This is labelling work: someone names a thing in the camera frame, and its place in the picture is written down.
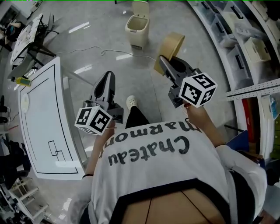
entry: white round object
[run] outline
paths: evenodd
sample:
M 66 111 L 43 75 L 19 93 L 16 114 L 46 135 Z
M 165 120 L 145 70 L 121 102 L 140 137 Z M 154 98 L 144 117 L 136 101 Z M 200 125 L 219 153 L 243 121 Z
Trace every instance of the white round object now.
M 25 93 L 23 94 L 23 96 L 21 97 L 21 110 L 26 113 L 28 111 L 28 107 L 29 107 L 29 97 L 28 94 Z

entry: trash can lid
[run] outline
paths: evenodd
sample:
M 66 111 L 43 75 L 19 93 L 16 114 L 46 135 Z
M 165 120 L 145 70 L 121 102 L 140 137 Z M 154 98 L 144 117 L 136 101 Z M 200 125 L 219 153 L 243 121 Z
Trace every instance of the trash can lid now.
M 149 17 L 149 3 L 145 1 L 133 1 L 132 9 L 135 15 Z

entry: brown tape roll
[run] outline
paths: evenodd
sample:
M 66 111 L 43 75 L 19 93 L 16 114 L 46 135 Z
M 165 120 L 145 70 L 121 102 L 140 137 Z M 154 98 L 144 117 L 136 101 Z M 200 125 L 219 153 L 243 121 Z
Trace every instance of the brown tape roll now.
M 163 40 L 163 43 L 161 45 L 161 48 L 159 50 L 159 54 L 157 56 L 157 60 L 154 64 L 154 69 L 164 75 L 163 70 L 161 69 L 161 66 L 159 64 L 159 56 L 162 55 L 169 61 L 171 60 L 172 56 L 176 56 L 178 51 L 181 48 L 181 45 L 185 39 L 185 36 L 179 33 L 172 32 L 168 34 L 165 39 Z

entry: bottle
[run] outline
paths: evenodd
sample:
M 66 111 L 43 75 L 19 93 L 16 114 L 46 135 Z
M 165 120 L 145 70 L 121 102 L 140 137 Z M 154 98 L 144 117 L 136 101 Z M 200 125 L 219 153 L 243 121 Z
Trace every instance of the bottle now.
M 18 78 L 12 77 L 11 81 L 19 85 L 31 86 L 31 81 L 22 77 L 18 77 Z

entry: gray floor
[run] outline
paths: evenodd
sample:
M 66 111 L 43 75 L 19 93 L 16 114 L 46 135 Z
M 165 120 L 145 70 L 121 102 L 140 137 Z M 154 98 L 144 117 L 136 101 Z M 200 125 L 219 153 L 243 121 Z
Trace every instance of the gray floor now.
M 229 90 L 228 81 L 206 30 L 186 2 L 151 1 L 149 5 L 149 44 L 143 52 L 131 49 L 124 31 L 126 22 L 133 15 L 129 1 L 118 2 L 117 5 L 114 5 L 112 1 L 44 1 L 32 18 L 41 12 L 54 14 L 54 30 L 59 32 L 59 35 L 51 33 L 45 42 L 45 46 L 54 53 L 100 46 L 104 49 L 122 50 L 155 58 L 162 40 L 168 33 L 178 32 L 185 35 L 178 56 L 192 67 L 199 67 L 203 72 L 207 72 L 218 83 L 213 100 L 206 104 L 205 108 L 214 124 L 221 130 L 225 140 L 229 140 L 233 133 L 226 130 L 223 125 L 225 123 L 235 125 L 234 107 L 230 102 L 224 101 L 225 92 Z M 90 27 L 69 33 L 70 29 L 87 22 Z M 115 102 L 125 109 L 125 120 L 128 116 L 126 98 L 129 95 L 137 97 L 139 108 L 150 123 L 185 119 L 186 115 L 182 110 L 175 109 L 170 102 L 168 91 L 171 84 L 153 70 L 154 61 L 143 57 L 119 59 L 118 56 L 125 55 L 120 52 L 106 52 L 104 56 L 100 53 L 100 49 L 93 48 L 86 51 L 61 53 L 58 56 L 69 70 L 77 71 L 86 67 L 86 71 L 79 75 L 91 82 L 95 82 L 108 70 L 114 72 L 116 75 Z M 44 63 L 52 59 L 45 56 L 39 56 L 39 58 Z M 4 75 L 7 76 L 10 71 L 11 66 L 8 63 Z M 11 107 L 12 118 L 18 112 L 15 87 L 15 83 L 4 79 L 3 94 L 6 104 Z M 77 112 L 83 100 L 88 98 L 90 86 L 71 81 L 71 92 L 74 109 Z M 9 128 L 16 125 L 19 125 L 18 117 L 9 125 Z M 119 125 L 117 130 L 124 128 L 124 125 Z M 94 138 L 83 132 L 81 136 L 84 147 L 90 149 Z M 23 142 L 19 126 L 10 131 L 10 138 L 19 143 Z M 32 171 L 30 176 L 34 178 L 43 198 L 50 205 L 48 214 L 52 220 L 57 224 L 66 223 L 65 214 L 79 183 L 38 179 Z

